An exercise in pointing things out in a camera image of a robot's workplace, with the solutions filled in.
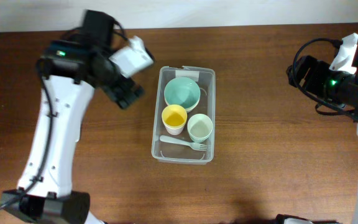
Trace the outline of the yellow plastic bowl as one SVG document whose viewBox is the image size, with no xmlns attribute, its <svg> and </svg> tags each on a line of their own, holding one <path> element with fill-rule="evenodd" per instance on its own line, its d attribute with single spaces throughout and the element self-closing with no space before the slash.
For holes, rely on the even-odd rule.
<svg viewBox="0 0 358 224">
<path fill-rule="evenodd" d="M 200 102 L 200 99 L 191 107 L 189 108 L 185 108 L 186 112 L 189 113 L 190 111 L 192 111 L 193 109 L 195 109 L 198 105 L 198 103 Z"/>
</svg>

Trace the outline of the pink plastic cup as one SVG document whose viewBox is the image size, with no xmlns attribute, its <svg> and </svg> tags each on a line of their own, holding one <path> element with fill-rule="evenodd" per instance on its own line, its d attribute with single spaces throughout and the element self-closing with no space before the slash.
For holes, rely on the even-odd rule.
<svg viewBox="0 0 358 224">
<path fill-rule="evenodd" d="M 181 124 L 179 126 L 170 126 L 170 125 L 165 124 L 165 123 L 163 125 L 165 126 L 165 129 L 167 130 L 167 132 L 169 134 L 171 134 L 171 135 L 174 135 L 174 136 L 179 135 L 183 131 L 184 127 L 185 127 L 185 123 L 183 123 L 183 124 Z"/>
</svg>

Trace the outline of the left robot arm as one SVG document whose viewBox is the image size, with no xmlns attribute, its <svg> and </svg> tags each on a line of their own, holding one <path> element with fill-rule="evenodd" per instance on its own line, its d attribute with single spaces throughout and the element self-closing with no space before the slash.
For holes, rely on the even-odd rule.
<svg viewBox="0 0 358 224">
<path fill-rule="evenodd" d="M 37 126 L 25 169 L 12 190 L 1 195 L 0 211 L 26 223 L 97 223 L 90 195 L 72 189 L 72 168 L 81 124 L 97 88 L 121 109 L 143 94 L 133 76 L 154 63 L 139 37 L 126 38 L 109 14 L 86 10 L 79 27 L 45 49 L 35 64 L 42 86 Z"/>
</svg>

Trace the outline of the yellow plastic cup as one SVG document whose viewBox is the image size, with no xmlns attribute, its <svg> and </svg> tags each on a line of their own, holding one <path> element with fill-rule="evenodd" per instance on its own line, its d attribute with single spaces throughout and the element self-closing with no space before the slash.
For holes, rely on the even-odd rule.
<svg viewBox="0 0 358 224">
<path fill-rule="evenodd" d="M 169 105 L 162 111 L 162 121 L 164 125 L 175 129 L 184 126 L 187 117 L 186 109 L 180 105 Z"/>
</svg>

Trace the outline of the cream plastic cup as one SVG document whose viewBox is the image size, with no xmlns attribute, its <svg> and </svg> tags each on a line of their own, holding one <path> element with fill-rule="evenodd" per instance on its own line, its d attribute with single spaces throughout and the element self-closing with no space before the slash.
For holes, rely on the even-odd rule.
<svg viewBox="0 0 358 224">
<path fill-rule="evenodd" d="M 195 114 L 188 120 L 187 131 L 191 131 L 192 133 L 196 133 L 196 136 L 200 136 L 200 133 L 213 131 L 213 122 L 209 116 L 205 114 Z"/>
</svg>

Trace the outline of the clear plastic storage container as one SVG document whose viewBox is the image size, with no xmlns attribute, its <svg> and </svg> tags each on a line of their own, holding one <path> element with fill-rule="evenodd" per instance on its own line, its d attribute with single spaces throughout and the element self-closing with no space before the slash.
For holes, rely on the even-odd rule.
<svg viewBox="0 0 358 224">
<path fill-rule="evenodd" d="M 188 77 L 194 80 L 200 90 L 201 98 L 197 107 L 187 113 L 187 121 L 183 131 L 179 135 L 171 135 L 165 129 L 162 121 L 162 111 L 169 106 L 164 100 L 164 89 L 166 84 L 178 77 Z M 214 157 L 214 131 L 215 131 L 215 111 L 216 111 L 216 77 L 215 72 L 209 68 L 184 66 L 182 69 L 169 66 L 162 67 L 159 75 L 157 99 L 155 105 L 155 119 L 151 154 L 160 162 L 176 164 L 195 164 L 204 165 L 211 162 Z M 188 146 L 179 144 L 165 143 L 159 140 L 161 135 L 170 136 L 187 142 L 193 142 L 187 131 L 188 120 L 195 114 L 205 114 L 213 122 L 213 134 L 205 142 L 208 146 L 206 151 L 194 151 Z"/>
</svg>

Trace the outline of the teal plastic bowl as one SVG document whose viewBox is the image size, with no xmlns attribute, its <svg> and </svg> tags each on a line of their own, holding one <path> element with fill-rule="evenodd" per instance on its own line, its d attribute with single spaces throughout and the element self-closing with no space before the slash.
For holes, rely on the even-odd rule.
<svg viewBox="0 0 358 224">
<path fill-rule="evenodd" d="M 163 94 L 167 105 L 180 105 L 184 109 L 193 106 L 201 98 L 198 84 L 188 77 L 170 80 L 166 84 Z"/>
</svg>

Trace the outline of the teal plastic cup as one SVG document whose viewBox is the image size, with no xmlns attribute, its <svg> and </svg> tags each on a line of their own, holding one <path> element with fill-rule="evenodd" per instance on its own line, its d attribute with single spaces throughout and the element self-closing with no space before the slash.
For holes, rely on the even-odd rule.
<svg viewBox="0 0 358 224">
<path fill-rule="evenodd" d="M 191 131 L 189 131 L 188 134 L 193 142 L 202 143 L 210 138 L 210 136 L 213 134 L 213 131 L 208 133 L 200 133 L 200 136 L 196 136 L 196 133 L 192 133 Z"/>
</svg>

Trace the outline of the grey plastic fork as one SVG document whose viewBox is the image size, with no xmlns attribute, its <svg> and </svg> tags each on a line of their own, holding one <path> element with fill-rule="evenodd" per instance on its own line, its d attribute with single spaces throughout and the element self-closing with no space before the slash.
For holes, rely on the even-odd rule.
<svg viewBox="0 0 358 224">
<path fill-rule="evenodd" d="M 176 139 L 170 136 L 165 136 L 165 135 L 161 135 L 159 137 L 159 140 L 165 143 L 170 143 L 170 144 L 179 144 L 182 146 L 188 146 L 190 148 L 192 148 L 192 150 L 194 151 L 206 151 L 208 146 L 205 144 L 201 144 L 201 143 L 197 143 L 197 142 L 187 142 L 181 139 Z"/>
</svg>

